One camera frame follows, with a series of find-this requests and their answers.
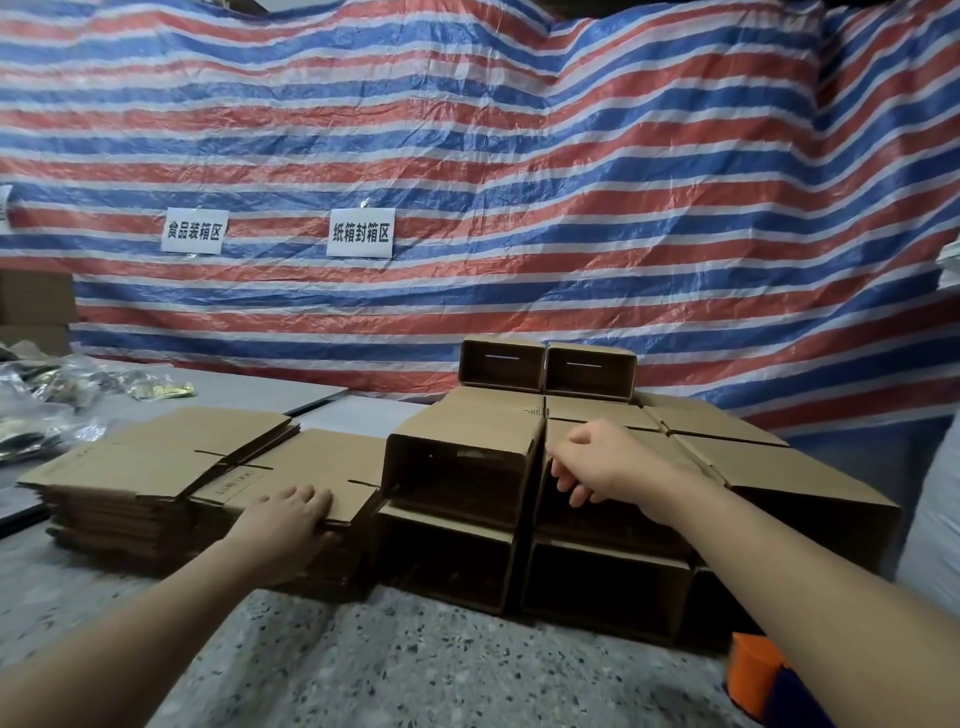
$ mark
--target clear plastic bag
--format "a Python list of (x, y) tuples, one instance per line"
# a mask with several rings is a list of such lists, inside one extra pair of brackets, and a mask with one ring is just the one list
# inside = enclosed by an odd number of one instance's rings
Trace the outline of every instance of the clear plastic bag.
[(0, 465), (53, 457), (106, 432), (106, 423), (79, 416), (69, 405), (41, 402), (0, 382)]

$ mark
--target cardboard box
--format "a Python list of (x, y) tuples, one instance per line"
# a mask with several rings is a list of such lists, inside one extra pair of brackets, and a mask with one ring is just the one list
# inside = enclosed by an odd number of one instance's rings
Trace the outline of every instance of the cardboard box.
[(879, 567), (900, 508), (866, 483), (791, 448), (675, 439), (758, 508), (864, 569)]
[(630, 429), (660, 431), (660, 425), (650, 415), (635, 404), (625, 402), (547, 395), (546, 416), (551, 420), (566, 420), (573, 423), (608, 420)]
[(0, 324), (72, 324), (76, 320), (69, 273), (0, 269)]
[(636, 354), (626, 349), (551, 343), (546, 350), (543, 391), (629, 402), (635, 376)]
[(726, 653), (734, 632), (763, 634), (716, 574), (707, 567), (698, 567), (693, 572), (684, 616), (677, 630), (677, 645)]
[(270, 412), (183, 407), (73, 448), (19, 482), (41, 490), (174, 500), (297, 428)]
[(378, 437), (305, 430), (207, 483), (190, 501), (236, 518), (263, 496), (309, 483), (333, 494), (325, 523), (344, 528), (375, 506), (385, 448), (386, 440)]
[(491, 407), (510, 412), (527, 412), (543, 416), (543, 395), (532, 392), (512, 392), (506, 389), (459, 386), (450, 390), (442, 400), (467, 407)]
[(51, 356), (67, 356), (73, 352), (70, 329), (66, 325), (0, 326), (0, 344), (11, 347), (21, 341), (32, 341), (43, 353)]
[(542, 432), (538, 415), (434, 404), (387, 438), (384, 496), (400, 508), (513, 531)]
[(535, 536), (525, 614), (620, 637), (669, 643), (692, 571), (683, 561)]
[(380, 580), (405, 592), (501, 614), (516, 558), (514, 534), (398, 508), (377, 516)]
[[(546, 444), (560, 442), (576, 423), (548, 420)], [(701, 469), (661, 432), (631, 430), (634, 437), (648, 448), (696, 473)], [(669, 526), (648, 519), (634, 505), (616, 500), (588, 503), (571, 508), (569, 493), (557, 490), (557, 478), (550, 473), (550, 462), (544, 458), (540, 488), (534, 506), (534, 530), (537, 534), (597, 546), (610, 546), (660, 556), (685, 557), (692, 547), (683, 536)]]
[(720, 440), (789, 447), (777, 435), (738, 420), (712, 404), (700, 400), (689, 402), (691, 403), (647, 406), (643, 411), (660, 423), (664, 432), (670, 434), (699, 435)]
[(460, 348), (461, 384), (541, 392), (546, 348), (531, 339), (468, 336)]

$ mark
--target red white blue striped tarp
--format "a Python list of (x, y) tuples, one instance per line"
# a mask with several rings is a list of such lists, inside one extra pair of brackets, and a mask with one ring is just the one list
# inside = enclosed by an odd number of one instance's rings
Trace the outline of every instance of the red white blue striped tarp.
[[(627, 347), (787, 436), (960, 400), (960, 0), (0, 11), (0, 262), (69, 270), (85, 352), (390, 394), (465, 333)], [(389, 261), (329, 211), (395, 207)], [(167, 207), (230, 212), (166, 254)]]

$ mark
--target white paper sign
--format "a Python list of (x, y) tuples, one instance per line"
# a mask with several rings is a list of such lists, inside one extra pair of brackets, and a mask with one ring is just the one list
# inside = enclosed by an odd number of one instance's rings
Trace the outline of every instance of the white paper sign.
[(10, 215), (7, 212), (7, 201), (13, 192), (12, 184), (0, 184), (0, 235), (9, 235), (13, 232), (10, 227)]
[(330, 210), (328, 257), (393, 257), (396, 210), (355, 207)]
[(229, 217), (224, 209), (168, 207), (160, 249), (166, 253), (219, 255)]

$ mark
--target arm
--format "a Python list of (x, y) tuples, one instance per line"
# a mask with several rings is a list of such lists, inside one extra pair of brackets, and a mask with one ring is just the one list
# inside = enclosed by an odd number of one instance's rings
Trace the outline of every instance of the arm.
[(951, 616), (616, 425), (576, 427), (550, 454), (572, 506), (631, 502), (690, 541), (839, 728), (933, 728), (960, 716), (960, 622)]
[(291, 578), (333, 540), (314, 531), (330, 502), (312, 486), (262, 499), (175, 574), (9, 669), (4, 728), (146, 725), (246, 595)]

